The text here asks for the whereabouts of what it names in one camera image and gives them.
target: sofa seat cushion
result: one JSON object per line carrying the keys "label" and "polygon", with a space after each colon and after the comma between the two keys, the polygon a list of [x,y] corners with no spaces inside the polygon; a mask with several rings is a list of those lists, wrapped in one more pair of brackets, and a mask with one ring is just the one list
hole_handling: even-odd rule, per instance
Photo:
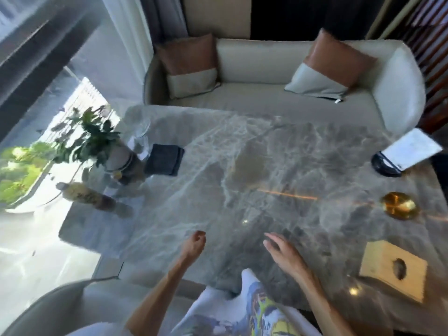
{"label": "sofa seat cushion", "polygon": [[361,88],[350,91],[344,101],[336,104],[287,92],[281,84],[224,83],[210,93],[174,99],[169,105],[282,116],[293,122],[333,122],[384,129],[372,94]]}

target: gold ashtray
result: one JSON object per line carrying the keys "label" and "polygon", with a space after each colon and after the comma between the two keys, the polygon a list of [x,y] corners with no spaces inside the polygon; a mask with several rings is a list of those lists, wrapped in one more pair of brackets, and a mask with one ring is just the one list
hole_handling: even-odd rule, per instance
{"label": "gold ashtray", "polygon": [[420,208],[412,198],[403,192],[390,192],[382,199],[383,210],[399,220],[410,220],[420,213]]}

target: person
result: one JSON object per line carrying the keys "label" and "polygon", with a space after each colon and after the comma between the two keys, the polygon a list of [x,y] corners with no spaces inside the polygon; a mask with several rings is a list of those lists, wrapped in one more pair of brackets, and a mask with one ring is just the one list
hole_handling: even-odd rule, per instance
{"label": "person", "polygon": [[[264,247],[285,273],[305,293],[324,336],[354,336],[349,324],[325,298],[319,281],[297,249],[284,236],[265,233]],[[187,269],[198,259],[206,244],[204,231],[196,231],[183,244],[181,255],[144,298],[124,325],[97,323],[70,336],[157,336],[176,289]],[[207,287],[172,330],[171,335],[229,336],[314,336],[320,333],[299,311],[275,303],[252,271],[242,273],[242,290],[229,299],[221,290]]]}

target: white card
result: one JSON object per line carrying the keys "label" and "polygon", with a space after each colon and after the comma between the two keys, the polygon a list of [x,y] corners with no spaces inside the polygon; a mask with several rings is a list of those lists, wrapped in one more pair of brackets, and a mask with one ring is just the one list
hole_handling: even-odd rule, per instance
{"label": "white card", "polygon": [[416,163],[439,153],[443,147],[424,134],[420,129],[413,129],[403,135],[384,151],[383,155],[399,170],[404,171]]}

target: table top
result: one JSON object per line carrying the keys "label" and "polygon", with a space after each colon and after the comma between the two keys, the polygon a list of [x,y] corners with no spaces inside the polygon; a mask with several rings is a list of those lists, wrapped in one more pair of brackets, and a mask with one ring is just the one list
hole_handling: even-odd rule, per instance
{"label": "table top", "polygon": [[[393,141],[380,130],[184,107],[130,108],[118,126],[123,141],[149,120],[150,143],[185,148],[179,175],[118,190],[106,180],[104,192],[131,206],[132,216],[74,203],[62,240],[166,271],[182,241],[203,230],[207,245],[188,280],[238,292],[241,271],[251,268],[273,299],[308,309],[263,247],[263,233],[275,231],[297,246],[347,318],[427,335],[448,330],[448,207],[428,162],[386,178],[370,165]],[[91,186],[103,190],[99,174]],[[411,221],[385,215],[379,200],[392,191],[411,195],[422,213]],[[366,243],[378,240],[428,261],[423,305],[357,276]]]}

